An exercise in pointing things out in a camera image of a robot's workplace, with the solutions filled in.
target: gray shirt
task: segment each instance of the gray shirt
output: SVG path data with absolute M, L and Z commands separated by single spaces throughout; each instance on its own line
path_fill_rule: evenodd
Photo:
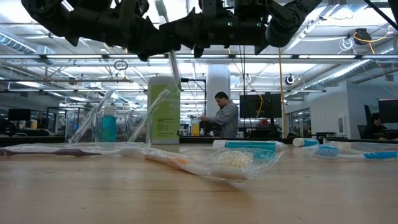
M 236 138 L 238 135 L 238 106 L 236 104 L 230 102 L 209 120 L 221 126 L 222 138 Z

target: toothbrush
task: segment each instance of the toothbrush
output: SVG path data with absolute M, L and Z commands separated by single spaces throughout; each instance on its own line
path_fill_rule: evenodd
M 319 159 L 347 159 L 347 160 L 375 160 L 397 158 L 397 152 L 369 152 L 358 155 L 342 155 L 340 150 L 331 146 L 320 146 L 312 152 L 312 156 Z

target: computer monitor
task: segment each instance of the computer monitor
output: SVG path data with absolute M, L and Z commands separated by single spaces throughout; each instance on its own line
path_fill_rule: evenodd
M 398 100 L 379 100 L 379 115 L 382 123 L 398 123 Z
M 30 121 L 30 109 L 8 109 L 9 121 Z
M 282 103 L 280 94 L 261 95 L 262 107 L 258 118 L 281 118 Z M 239 98 L 239 117 L 256 118 L 260 109 L 261 98 L 258 95 L 241 95 Z

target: toothbrush handle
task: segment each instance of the toothbrush handle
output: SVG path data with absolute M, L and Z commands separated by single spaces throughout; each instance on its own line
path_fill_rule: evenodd
M 391 159 L 397 158 L 397 152 L 370 152 L 362 155 L 338 155 L 338 159 L 354 159 L 354 160 L 368 160 L 368 159 Z
M 397 152 L 371 152 L 363 154 L 363 156 L 367 159 L 390 159 L 396 158 Z

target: desk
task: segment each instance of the desk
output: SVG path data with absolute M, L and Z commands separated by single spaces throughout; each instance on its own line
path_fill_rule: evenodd
M 397 161 L 310 160 L 292 148 L 242 184 L 131 157 L 3 157 L 0 223 L 395 223 L 397 173 Z

